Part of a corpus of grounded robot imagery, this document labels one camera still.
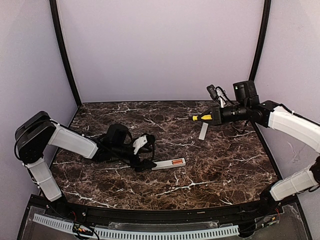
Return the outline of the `white battery cover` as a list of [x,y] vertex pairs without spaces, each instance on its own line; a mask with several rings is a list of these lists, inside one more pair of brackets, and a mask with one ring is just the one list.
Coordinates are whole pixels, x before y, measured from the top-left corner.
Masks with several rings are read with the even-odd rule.
[[200,133],[198,136],[199,140],[203,141],[205,139],[206,134],[207,134],[207,130],[208,130],[208,126],[209,126],[208,123],[205,123],[205,122],[202,123],[201,130],[200,130]]

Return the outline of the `white remote control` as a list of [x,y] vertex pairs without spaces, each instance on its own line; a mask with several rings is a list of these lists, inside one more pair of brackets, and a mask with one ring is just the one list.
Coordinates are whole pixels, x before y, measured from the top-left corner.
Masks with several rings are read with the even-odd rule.
[[184,167],[184,166],[172,165],[172,160],[176,160],[176,159],[156,161],[155,163],[157,164],[157,167],[153,168],[152,171]]

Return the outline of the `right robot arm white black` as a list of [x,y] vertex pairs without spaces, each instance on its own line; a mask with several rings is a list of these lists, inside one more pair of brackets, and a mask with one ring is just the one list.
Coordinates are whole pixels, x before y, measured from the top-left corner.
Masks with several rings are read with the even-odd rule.
[[[271,100],[260,102],[255,87],[251,80],[233,84],[236,104],[208,108],[198,116],[192,116],[192,121],[200,121],[214,126],[237,121],[250,121],[265,128],[285,133],[307,146],[320,151],[320,125],[309,120],[284,104]],[[280,202],[281,200],[309,190],[320,185],[320,160],[294,173],[293,175],[279,180],[264,190],[260,197],[265,201]]]

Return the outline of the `orange battery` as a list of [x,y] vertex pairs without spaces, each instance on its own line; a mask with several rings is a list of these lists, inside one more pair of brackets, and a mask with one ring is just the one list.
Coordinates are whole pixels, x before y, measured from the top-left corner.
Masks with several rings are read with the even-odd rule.
[[180,159],[174,159],[171,161],[172,162],[172,165],[173,166],[185,166],[186,165],[186,162],[183,158],[180,158]]

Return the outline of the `left black frame post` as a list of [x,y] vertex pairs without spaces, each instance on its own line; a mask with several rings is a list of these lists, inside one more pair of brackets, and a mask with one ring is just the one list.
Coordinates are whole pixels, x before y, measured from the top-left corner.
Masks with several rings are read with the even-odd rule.
[[64,71],[65,71],[67,81],[68,81],[73,99],[75,101],[75,104],[77,108],[79,108],[82,106],[82,101],[76,86],[76,81],[73,76],[71,64],[69,61],[69,57],[68,57],[68,53],[67,53],[67,49],[64,41],[64,36],[63,36],[63,31],[62,31],[62,26],[61,26],[59,11],[58,11],[58,2],[56,0],[49,0],[49,5],[50,5],[50,11],[51,11],[51,17],[52,17],[53,27],[55,31],[56,41],[58,44]]

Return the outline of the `right black frame post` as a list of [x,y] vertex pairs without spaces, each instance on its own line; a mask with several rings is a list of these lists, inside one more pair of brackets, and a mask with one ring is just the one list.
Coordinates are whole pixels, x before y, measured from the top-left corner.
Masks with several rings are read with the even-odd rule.
[[267,34],[270,11],[271,11],[271,4],[272,4],[271,0],[265,0],[263,3],[261,24],[260,24],[255,54],[253,57],[253,62],[252,62],[252,66],[251,66],[251,70],[250,70],[250,74],[249,74],[249,78],[248,78],[249,81],[254,82],[256,79],[256,75],[258,72],[258,67],[259,67],[259,63],[261,60],[261,55],[262,55],[263,47],[264,47],[264,43],[265,43],[265,38],[266,38],[266,34]]

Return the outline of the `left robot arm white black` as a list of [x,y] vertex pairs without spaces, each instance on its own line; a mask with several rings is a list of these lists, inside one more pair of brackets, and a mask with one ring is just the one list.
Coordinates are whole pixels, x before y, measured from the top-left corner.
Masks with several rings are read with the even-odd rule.
[[64,194],[44,160],[47,146],[96,162],[119,160],[136,172],[157,166],[154,162],[155,136],[144,133],[134,138],[129,128],[119,123],[110,125],[107,132],[97,138],[91,138],[56,122],[47,112],[40,111],[15,131],[14,139],[15,157],[27,168],[49,202],[64,198]]

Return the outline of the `black frame post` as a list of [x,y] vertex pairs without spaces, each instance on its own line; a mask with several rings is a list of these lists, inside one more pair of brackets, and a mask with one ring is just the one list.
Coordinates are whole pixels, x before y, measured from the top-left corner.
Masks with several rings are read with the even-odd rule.
[[63,36],[63,31],[62,31],[62,26],[61,26],[59,11],[58,11],[58,2],[56,0],[49,0],[49,5],[50,5],[50,11],[51,11],[51,17],[52,17],[53,27],[55,31],[56,41],[58,44],[64,71],[65,71],[67,81],[68,81],[73,99],[75,101],[75,104],[77,108],[79,108],[82,106],[82,101],[76,86],[76,81],[73,76],[71,64],[69,61],[69,57],[68,57],[68,53],[67,53],[67,49],[64,41],[64,36]]
[[264,43],[265,43],[265,38],[266,38],[266,34],[267,34],[270,11],[271,11],[271,4],[272,4],[271,0],[265,0],[263,3],[261,24],[260,24],[255,54],[253,57],[253,62],[252,62],[252,66],[251,66],[251,70],[250,70],[250,74],[249,74],[249,78],[248,78],[249,81],[254,82],[256,79],[256,75],[258,72],[258,67],[259,67],[259,63],[261,60],[261,55],[262,55],[263,47],[264,47]]

